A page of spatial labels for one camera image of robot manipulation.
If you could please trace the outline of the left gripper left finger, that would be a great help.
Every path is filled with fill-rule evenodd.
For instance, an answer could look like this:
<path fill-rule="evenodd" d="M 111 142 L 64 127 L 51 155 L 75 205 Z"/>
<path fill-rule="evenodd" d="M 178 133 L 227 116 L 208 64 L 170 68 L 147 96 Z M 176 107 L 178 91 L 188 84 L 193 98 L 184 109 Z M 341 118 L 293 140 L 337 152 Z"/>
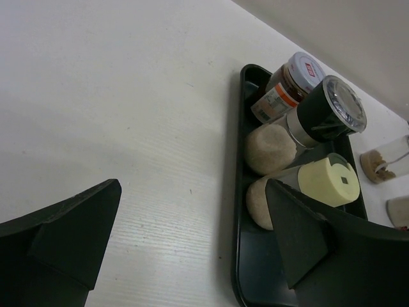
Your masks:
<path fill-rule="evenodd" d="M 120 198 L 119 181 L 108 179 L 1 223 L 1 306 L 84 306 Z"/>

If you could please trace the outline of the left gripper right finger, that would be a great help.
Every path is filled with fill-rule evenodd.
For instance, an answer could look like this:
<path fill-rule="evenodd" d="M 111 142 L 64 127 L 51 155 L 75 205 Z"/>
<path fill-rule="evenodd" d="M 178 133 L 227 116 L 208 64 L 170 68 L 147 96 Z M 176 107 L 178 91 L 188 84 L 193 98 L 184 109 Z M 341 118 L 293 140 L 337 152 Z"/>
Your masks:
<path fill-rule="evenodd" d="M 408 306 L 408 232 L 266 184 L 274 232 L 299 306 Z"/>

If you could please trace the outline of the yellow cap spice shaker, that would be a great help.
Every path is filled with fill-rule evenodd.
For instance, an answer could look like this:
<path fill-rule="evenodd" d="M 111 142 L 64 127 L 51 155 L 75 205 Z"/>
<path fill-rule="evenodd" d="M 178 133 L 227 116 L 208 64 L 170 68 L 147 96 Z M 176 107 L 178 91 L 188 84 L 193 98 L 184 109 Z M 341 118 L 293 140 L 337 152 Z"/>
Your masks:
<path fill-rule="evenodd" d="M 360 194 L 355 170 L 338 153 L 330 153 L 318 161 L 266 175 L 249 186 L 245 204 L 252 220 L 269 231 L 274 229 L 265 192 L 266 183 L 270 179 L 279 180 L 331 207 L 352 203 Z"/>

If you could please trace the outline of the black cap brown spice bottle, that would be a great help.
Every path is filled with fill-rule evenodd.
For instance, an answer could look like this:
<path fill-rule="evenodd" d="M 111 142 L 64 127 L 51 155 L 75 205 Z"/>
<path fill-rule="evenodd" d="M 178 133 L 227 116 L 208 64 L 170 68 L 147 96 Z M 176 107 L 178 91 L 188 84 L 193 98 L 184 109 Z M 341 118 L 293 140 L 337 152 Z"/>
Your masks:
<path fill-rule="evenodd" d="M 408 174 L 408 135 L 360 155 L 365 176 L 380 184 Z"/>

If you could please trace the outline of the clear cap salt grinder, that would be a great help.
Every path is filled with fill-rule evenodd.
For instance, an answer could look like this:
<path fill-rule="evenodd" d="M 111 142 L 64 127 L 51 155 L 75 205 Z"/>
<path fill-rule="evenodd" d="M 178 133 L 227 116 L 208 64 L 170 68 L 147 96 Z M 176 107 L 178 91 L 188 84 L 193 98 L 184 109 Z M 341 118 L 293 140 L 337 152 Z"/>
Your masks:
<path fill-rule="evenodd" d="M 296 108 L 249 133 L 244 159 L 257 174 L 269 175 L 322 143 L 361 133 L 366 127 L 358 95 L 339 77 L 327 75 Z"/>

